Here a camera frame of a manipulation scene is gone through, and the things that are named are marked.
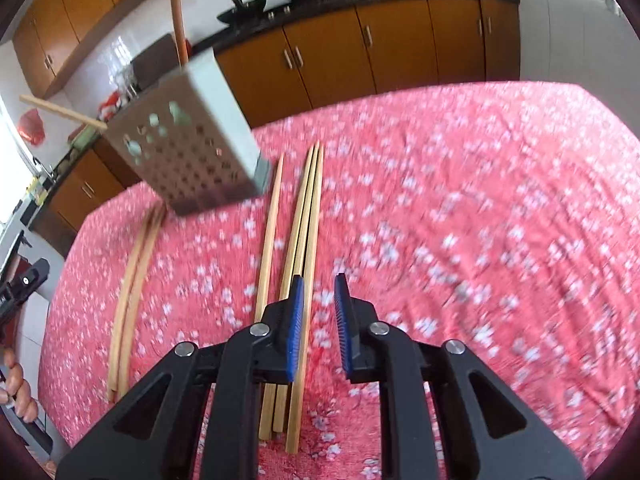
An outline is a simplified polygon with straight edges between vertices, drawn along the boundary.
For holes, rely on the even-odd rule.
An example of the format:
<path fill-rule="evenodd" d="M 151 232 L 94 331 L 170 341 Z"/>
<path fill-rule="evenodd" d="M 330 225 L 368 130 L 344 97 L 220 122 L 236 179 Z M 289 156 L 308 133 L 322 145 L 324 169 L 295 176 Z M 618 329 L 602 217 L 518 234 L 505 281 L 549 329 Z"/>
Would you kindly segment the person's left hand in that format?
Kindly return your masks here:
<path fill-rule="evenodd" d="M 6 378 L 2 380 L 1 404 L 12 405 L 16 416 L 24 422 L 34 422 L 38 417 L 37 401 L 32 397 L 32 389 L 13 349 L 2 349 L 2 363 Z"/>

